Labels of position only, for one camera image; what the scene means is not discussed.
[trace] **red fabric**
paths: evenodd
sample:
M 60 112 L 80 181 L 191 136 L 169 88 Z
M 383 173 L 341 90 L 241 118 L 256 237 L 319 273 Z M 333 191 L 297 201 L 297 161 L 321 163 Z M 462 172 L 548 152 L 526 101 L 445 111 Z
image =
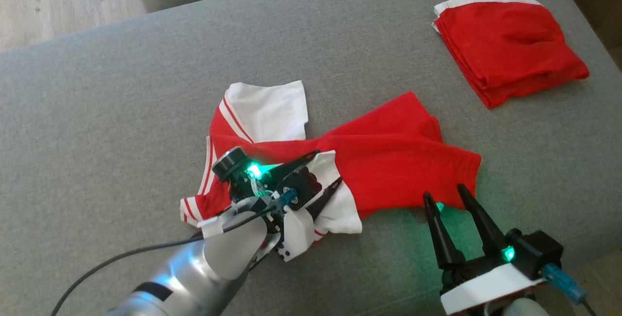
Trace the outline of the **red fabric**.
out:
M 401 95 L 318 139 L 250 143 L 236 136 L 217 110 L 210 127 L 216 156 L 242 146 L 251 158 L 283 163 L 315 149 L 336 151 L 335 163 L 350 188 L 360 217 L 376 210 L 420 207 L 423 193 L 462 208 L 456 186 L 475 192 L 480 155 L 444 145 L 438 120 L 430 116 L 415 94 Z M 211 190 L 197 195 L 204 218 L 231 202 L 227 184 L 215 179 Z
M 444 10 L 434 23 L 488 108 L 589 76 L 553 15 L 541 5 L 465 4 Z

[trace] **gray couch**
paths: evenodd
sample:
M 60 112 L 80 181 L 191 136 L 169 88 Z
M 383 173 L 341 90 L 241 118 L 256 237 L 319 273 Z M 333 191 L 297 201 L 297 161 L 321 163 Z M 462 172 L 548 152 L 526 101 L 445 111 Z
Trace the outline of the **gray couch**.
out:
M 206 0 L 0 55 L 0 314 L 48 314 L 102 260 L 187 237 L 178 199 L 198 188 L 209 119 L 238 81 L 302 79 L 311 137 L 412 90 L 447 143 L 482 154 L 478 198 L 501 229 L 545 230 L 566 267 L 618 249 L 622 75 L 577 6 L 537 0 L 591 77 L 487 110 L 430 26 L 441 1 Z M 270 256 L 225 314 L 440 315 L 420 218 L 378 212 L 360 235 Z M 480 254 L 467 212 L 444 221 Z M 61 314 L 103 313 L 170 253 L 107 267 Z

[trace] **blue cable connector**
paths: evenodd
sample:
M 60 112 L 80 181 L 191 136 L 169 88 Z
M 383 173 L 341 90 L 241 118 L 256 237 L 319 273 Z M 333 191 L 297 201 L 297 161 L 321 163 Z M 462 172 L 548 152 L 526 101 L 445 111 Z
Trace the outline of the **blue cable connector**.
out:
M 587 293 L 577 286 L 577 282 L 575 282 L 571 276 L 568 276 L 553 263 L 548 263 L 544 266 L 544 269 L 542 269 L 542 278 L 551 285 L 561 289 L 573 303 L 578 305 L 585 302 Z

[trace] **silver robotic arm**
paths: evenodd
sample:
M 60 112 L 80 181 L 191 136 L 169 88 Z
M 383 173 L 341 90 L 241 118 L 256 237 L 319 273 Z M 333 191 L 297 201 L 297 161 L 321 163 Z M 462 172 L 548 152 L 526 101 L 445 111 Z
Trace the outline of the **silver robotic arm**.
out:
M 252 216 L 242 212 L 235 222 Z M 267 236 L 264 219 L 184 245 L 104 316 L 217 316 L 242 287 Z

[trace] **folded red cloth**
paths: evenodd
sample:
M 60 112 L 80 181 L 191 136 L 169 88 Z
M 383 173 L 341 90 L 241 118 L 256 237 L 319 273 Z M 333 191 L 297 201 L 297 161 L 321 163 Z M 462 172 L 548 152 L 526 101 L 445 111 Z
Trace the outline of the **folded red cloth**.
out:
M 434 12 L 433 26 L 488 108 L 589 76 L 535 0 L 449 0 Z
M 200 192 L 182 199 L 185 221 L 194 223 L 210 218 L 231 203 L 227 184 L 214 178 L 211 165 L 214 159 L 236 146 L 264 164 L 283 163 L 315 149 L 334 150 L 336 168 L 351 191 L 348 195 L 353 197 L 361 217 L 376 210 L 420 207 L 426 191 L 445 205 L 462 208 L 456 185 L 465 183 L 475 192 L 480 155 L 443 144 L 438 120 L 427 113 L 412 92 L 318 139 L 305 140 L 301 139 L 307 121 L 302 84 L 287 84 L 280 90 L 271 88 L 269 94 L 261 89 L 235 84 L 216 110 L 209 128 L 208 157 Z M 287 98 L 277 99 L 272 91 Z M 273 108 L 273 104 L 282 106 Z M 297 106 L 304 108 L 304 115 L 296 112 Z M 263 141 L 268 137 L 260 134 L 265 129 L 272 127 L 281 134 L 279 130 L 289 129 L 279 125 L 288 122 L 294 130 L 287 136 L 290 140 Z M 340 215 L 335 212 L 328 216 Z

